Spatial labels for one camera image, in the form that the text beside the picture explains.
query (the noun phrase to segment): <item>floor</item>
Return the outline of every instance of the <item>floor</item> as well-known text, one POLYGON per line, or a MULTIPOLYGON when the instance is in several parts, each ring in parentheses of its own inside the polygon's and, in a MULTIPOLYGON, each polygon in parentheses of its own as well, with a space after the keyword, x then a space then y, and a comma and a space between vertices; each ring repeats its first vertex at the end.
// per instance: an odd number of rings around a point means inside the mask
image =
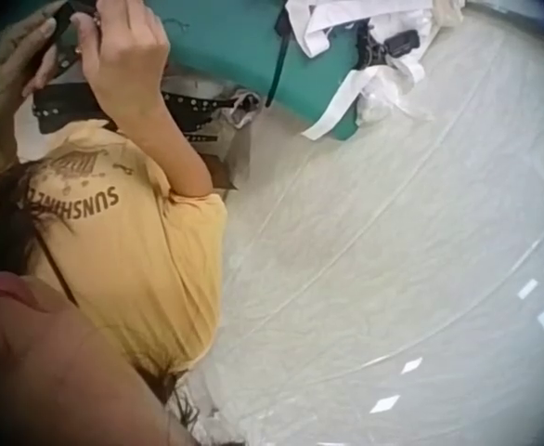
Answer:
MULTIPOLYGON (((397 115, 345 143, 307 141, 279 109, 254 125, 227 197, 222 326, 194 378, 211 430, 542 444, 544 40, 468 11, 424 63, 411 99, 431 122, 397 115)), ((28 110, 19 140, 43 154, 28 110)))

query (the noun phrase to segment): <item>white fabric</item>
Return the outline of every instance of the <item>white fabric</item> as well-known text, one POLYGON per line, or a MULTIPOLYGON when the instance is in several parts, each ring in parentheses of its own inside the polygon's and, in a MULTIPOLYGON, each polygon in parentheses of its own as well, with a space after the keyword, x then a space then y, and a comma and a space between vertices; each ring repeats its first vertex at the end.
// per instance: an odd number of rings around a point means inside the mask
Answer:
POLYGON ((359 95, 356 114, 358 125, 380 121, 394 108, 408 116, 431 118, 430 113, 415 110, 403 99, 403 95, 425 77, 420 59, 437 30, 431 9, 373 17, 369 20, 369 28, 375 40, 380 43, 398 33, 415 29, 419 33, 421 47, 399 59, 388 57, 389 66, 374 66, 362 72, 350 72, 319 120, 303 132, 305 137, 316 140, 330 132, 359 95))
POLYGON ((286 5, 295 38, 310 58, 330 47, 325 31, 334 26, 431 7, 433 0, 289 0, 286 5))

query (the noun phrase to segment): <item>yellow t-shirt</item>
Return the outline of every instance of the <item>yellow t-shirt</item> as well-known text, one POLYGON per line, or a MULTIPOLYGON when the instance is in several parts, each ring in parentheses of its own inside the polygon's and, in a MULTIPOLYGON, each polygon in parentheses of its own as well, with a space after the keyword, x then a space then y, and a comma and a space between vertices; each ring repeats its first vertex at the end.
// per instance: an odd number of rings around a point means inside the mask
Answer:
MULTIPOLYGON (((173 195, 163 171, 102 121, 73 123, 31 183, 64 219, 45 241, 81 310, 150 369, 186 370, 214 340, 227 211, 173 195)), ((61 290, 43 254, 32 272, 61 290)))

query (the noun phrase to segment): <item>green chair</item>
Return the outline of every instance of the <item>green chair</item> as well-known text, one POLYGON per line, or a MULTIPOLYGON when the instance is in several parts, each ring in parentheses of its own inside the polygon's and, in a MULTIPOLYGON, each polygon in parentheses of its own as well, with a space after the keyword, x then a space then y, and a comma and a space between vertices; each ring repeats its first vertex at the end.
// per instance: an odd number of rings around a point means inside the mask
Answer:
MULTIPOLYGON (((44 0, 23 0, 0 29, 31 14, 44 0)), ((190 69, 242 85, 266 96, 280 48, 274 30, 279 0, 147 0, 163 20, 171 40, 171 58, 190 69)), ((354 31, 336 30, 331 46, 309 59, 294 39, 284 62, 275 101, 311 125, 326 110, 344 77, 356 63, 354 31)), ((331 132, 348 139, 356 132, 352 106, 331 132)))

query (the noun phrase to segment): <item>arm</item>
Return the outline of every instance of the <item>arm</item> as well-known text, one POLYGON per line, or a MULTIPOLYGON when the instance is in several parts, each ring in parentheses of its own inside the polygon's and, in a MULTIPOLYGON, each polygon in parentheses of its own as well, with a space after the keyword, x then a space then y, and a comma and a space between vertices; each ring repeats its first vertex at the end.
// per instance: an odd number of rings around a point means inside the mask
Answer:
POLYGON ((0 33, 0 172, 19 161, 14 132, 16 111, 34 89, 47 83, 55 67, 54 47, 43 56, 38 68, 32 66, 32 60, 55 30, 56 21, 50 17, 62 3, 60 0, 45 5, 0 33))
POLYGON ((159 165, 175 194, 205 197, 213 193, 213 182, 204 161, 189 145, 164 103, 146 122, 123 131, 159 165))
POLYGON ((92 18, 75 14, 84 77, 101 109, 164 171, 175 193, 213 191, 206 165, 167 111, 161 79, 169 40, 143 0, 98 0, 101 35, 92 18))

